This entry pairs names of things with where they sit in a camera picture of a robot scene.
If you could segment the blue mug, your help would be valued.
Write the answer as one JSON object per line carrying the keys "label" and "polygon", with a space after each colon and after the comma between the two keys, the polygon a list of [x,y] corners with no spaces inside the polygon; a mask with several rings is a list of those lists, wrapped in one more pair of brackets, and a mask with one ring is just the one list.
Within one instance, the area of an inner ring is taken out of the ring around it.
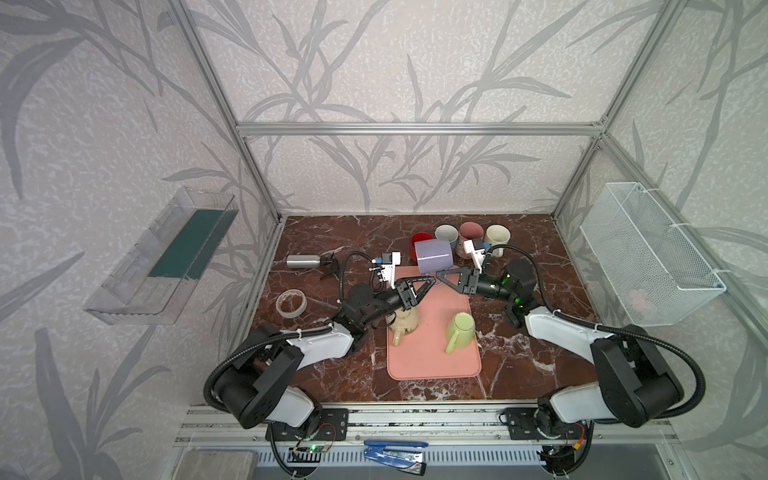
{"label": "blue mug", "polygon": [[434,236],[438,240],[447,241],[450,244],[450,248],[454,250],[458,243],[459,231],[452,225],[442,224],[435,229]]}

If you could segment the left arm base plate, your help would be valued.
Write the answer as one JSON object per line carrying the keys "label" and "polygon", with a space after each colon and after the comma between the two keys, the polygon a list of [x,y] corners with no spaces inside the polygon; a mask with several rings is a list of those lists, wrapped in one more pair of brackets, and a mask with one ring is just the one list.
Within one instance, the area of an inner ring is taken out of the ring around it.
{"label": "left arm base plate", "polygon": [[346,439],[349,414],[350,411],[346,408],[323,408],[312,413],[299,427],[291,427],[283,422],[269,423],[266,439],[293,443],[299,440],[342,441]]}

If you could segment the white mug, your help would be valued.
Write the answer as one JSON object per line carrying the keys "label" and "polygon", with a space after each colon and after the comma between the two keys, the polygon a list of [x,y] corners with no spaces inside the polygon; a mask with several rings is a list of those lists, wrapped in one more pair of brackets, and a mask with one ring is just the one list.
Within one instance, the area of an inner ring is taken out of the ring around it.
{"label": "white mug", "polygon": [[491,225],[485,230],[483,243],[489,247],[507,244],[511,238],[511,232],[503,225]]}

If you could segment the pink mug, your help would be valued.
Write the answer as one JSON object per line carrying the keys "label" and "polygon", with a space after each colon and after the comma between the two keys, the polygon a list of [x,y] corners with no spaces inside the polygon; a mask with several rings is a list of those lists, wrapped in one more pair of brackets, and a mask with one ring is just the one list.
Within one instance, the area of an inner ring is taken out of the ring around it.
{"label": "pink mug", "polygon": [[482,240],[484,237],[483,227],[472,221],[464,222],[458,229],[458,240],[455,247],[456,254],[462,259],[468,259],[468,254],[464,248],[464,244],[467,240]]}

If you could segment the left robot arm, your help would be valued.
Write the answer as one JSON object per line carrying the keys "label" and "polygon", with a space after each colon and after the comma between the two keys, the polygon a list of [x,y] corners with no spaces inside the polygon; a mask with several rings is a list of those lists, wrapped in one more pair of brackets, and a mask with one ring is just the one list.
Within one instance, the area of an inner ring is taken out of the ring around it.
{"label": "left robot arm", "polygon": [[203,384],[205,402],[231,414],[245,429],[279,423],[303,434],[315,433],[322,406],[293,385],[296,373],[359,350],[371,323],[415,308],[435,283],[429,275],[405,277],[379,292],[358,284],[339,300],[339,309],[321,327],[293,331],[259,327],[209,374]]}

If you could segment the green mug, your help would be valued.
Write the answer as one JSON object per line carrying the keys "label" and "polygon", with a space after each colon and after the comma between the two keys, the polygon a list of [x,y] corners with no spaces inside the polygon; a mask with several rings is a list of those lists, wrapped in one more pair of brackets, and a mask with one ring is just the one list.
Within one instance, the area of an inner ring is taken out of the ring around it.
{"label": "green mug", "polygon": [[474,318],[466,312],[457,313],[448,323],[446,330],[446,354],[467,348],[475,338]]}

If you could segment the purple mug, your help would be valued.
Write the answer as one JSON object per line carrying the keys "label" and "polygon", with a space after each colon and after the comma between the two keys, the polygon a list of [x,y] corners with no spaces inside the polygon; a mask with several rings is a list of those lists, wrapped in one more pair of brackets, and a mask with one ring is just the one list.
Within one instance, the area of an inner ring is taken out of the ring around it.
{"label": "purple mug", "polygon": [[430,239],[416,242],[414,250],[422,275],[448,270],[454,265],[453,248],[447,240]]}

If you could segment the red mug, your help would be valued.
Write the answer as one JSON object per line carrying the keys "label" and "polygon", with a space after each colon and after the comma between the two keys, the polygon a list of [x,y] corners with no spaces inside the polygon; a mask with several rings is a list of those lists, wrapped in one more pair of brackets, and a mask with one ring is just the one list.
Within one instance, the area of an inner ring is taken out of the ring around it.
{"label": "red mug", "polygon": [[410,257],[413,262],[417,262],[416,244],[433,239],[433,235],[427,232],[417,232],[410,239]]}

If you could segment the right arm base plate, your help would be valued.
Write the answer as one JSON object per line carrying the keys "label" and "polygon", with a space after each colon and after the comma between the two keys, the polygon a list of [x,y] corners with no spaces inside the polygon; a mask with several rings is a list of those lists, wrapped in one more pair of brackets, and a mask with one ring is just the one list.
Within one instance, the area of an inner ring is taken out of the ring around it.
{"label": "right arm base plate", "polygon": [[512,407],[504,409],[498,420],[507,428],[511,440],[564,441],[582,440],[581,423],[562,421],[549,407]]}

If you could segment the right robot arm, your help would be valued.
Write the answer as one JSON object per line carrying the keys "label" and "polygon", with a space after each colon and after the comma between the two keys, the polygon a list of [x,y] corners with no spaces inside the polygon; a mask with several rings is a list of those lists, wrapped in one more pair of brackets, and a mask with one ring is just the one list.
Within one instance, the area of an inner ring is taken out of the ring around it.
{"label": "right robot arm", "polygon": [[682,416],[705,397],[706,378],[691,355],[637,325],[594,324],[553,308],[531,261],[513,260],[498,276],[462,267],[436,277],[458,293],[504,302],[503,315],[513,326],[594,367],[596,381],[538,400],[535,422],[545,436],[581,422],[638,428],[653,419]]}

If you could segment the pink plastic tray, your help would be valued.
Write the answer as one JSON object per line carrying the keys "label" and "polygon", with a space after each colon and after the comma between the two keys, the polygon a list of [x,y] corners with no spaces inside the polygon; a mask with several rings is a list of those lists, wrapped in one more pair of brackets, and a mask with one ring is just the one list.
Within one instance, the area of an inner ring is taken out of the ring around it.
{"label": "pink plastic tray", "polygon": [[393,344],[387,333],[386,360],[389,376],[397,381],[474,377],[481,371],[478,344],[445,351],[449,321],[458,313],[470,313],[469,298],[438,282],[415,308],[420,316],[416,330]]}

